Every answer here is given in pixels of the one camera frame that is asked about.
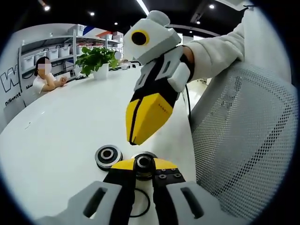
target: girl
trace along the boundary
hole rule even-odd
[[[55,79],[51,73],[51,62],[48,57],[42,57],[37,60],[34,75],[36,78],[33,81],[33,89],[40,96],[46,92],[52,91],[57,87],[62,87],[67,79],[62,77],[59,81]]]

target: dark hair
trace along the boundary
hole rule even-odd
[[[48,57],[43,56],[42,58],[39,58],[36,62],[36,69],[34,71],[34,76],[38,75],[38,64],[45,64],[45,59],[50,60]]]

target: white flower pot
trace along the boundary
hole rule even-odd
[[[103,64],[98,71],[93,71],[95,80],[104,80],[107,78],[109,63]]]

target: white tabletop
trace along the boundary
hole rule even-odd
[[[0,165],[11,194],[32,219],[54,216],[70,197],[106,172],[94,156],[106,144],[117,146],[124,159],[142,151],[175,163],[187,181],[196,180],[194,149],[182,96],[166,124],[141,146],[126,140],[125,112],[140,69],[109,72],[108,79],[92,77],[67,83],[20,112],[0,135]],[[151,181],[137,181],[152,199]],[[136,192],[132,215],[146,208]],[[157,225],[155,205],[129,224]]]

